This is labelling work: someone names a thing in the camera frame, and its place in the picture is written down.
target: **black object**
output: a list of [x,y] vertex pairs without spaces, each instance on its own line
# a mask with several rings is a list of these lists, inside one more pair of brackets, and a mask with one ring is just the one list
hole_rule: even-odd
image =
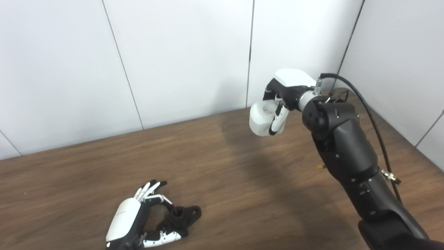
[[313,87],[307,86],[292,86],[285,87],[278,80],[272,79],[267,85],[264,93],[263,100],[274,100],[277,98],[282,98],[285,102],[288,110],[299,110],[299,98],[307,90],[313,90]]
[[188,228],[193,225],[202,215],[200,207],[177,206],[170,211],[170,215],[159,224],[157,230],[169,234],[177,232],[182,238],[188,236]]
[[343,186],[362,218],[359,230],[372,250],[401,249],[400,239],[415,242],[405,250],[444,249],[430,241],[419,223],[388,188],[380,174],[376,152],[359,126],[350,103],[315,97],[302,112],[302,121],[326,168]]
[[[354,91],[354,93],[358,96],[359,100],[364,105],[364,108],[367,111],[367,114],[369,115],[369,118],[370,118],[370,121],[373,125],[373,128],[375,129],[376,136],[378,137],[379,144],[381,145],[381,151],[382,151],[382,155],[384,156],[384,161],[385,161],[385,166],[387,167],[387,171],[392,172],[392,167],[390,165],[389,155],[387,154],[387,149],[385,148],[385,144],[384,144],[384,141],[382,140],[382,136],[379,131],[378,125],[376,124],[375,118],[373,117],[372,112],[370,111],[369,105],[365,101],[364,97],[361,95],[361,93],[357,90],[357,88],[351,82],[349,82],[347,79],[345,79],[335,73],[322,73],[319,76],[319,79],[324,79],[324,78],[333,78],[333,79],[341,80],[342,82],[347,84],[347,86],[349,86]],[[398,199],[399,202],[402,203],[401,196],[399,195],[398,187],[396,187],[395,182],[392,182],[392,187],[393,187],[393,191],[395,192],[396,198]]]

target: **wooden table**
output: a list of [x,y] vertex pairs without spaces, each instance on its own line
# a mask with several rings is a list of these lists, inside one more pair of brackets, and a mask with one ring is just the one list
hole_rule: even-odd
[[[317,168],[322,162],[300,113],[291,113],[274,137],[255,136],[248,113],[0,161],[1,249],[104,249],[120,202],[153,178],[169,182],[159,192],[176,205],[202,208],[189,237],[159,250],[367,249],[345,192]],[[363,112],[361,124],[380,152]],[[444,173],[380,118],[379,124],[406,207],[432,239],[444,241]],[[156,207],[147,228],[165,212]]]

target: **robotic arm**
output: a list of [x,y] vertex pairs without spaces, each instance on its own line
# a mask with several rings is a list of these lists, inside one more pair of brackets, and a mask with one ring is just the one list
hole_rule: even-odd
[[341,183],[362,218],[358,227],[370,249],[444,249],[443,243],[428,240],[390,191],[384,178],[400,181],[379,168],[354,106],[320,95],[322,79],[328,77],[345,80],[336,74],[321,74],[315,81],[300,70],[278,70],[266,87],[263,101],[251,107],[252,131],[259,136],[281,133],[289,111],[302,112],[302,121],[326,168]]

